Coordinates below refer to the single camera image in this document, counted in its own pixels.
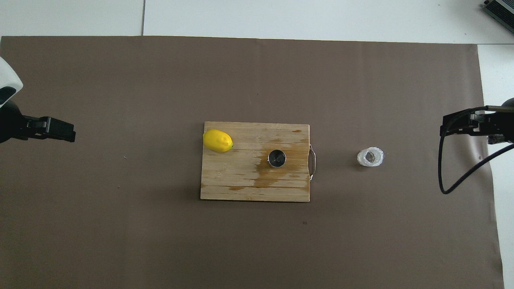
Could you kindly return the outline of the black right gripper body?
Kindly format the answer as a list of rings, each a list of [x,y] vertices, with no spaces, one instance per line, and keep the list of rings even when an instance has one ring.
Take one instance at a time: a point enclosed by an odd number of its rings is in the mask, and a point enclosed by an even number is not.
[[[487,136],[488,144],[514,142],[514,99],[506,100],[501,106],[485,106],[479,110],[488,114],[474,113],[477,127],[472,130],[474,135]]]

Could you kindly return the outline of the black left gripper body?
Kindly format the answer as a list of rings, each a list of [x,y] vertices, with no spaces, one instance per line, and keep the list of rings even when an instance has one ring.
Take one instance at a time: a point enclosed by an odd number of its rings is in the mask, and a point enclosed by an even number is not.
[[[27,140],[27,137],[21,135],[26,124],[18,106],[11,100],[7,101],[0,109],[0,143],[12,138]]]

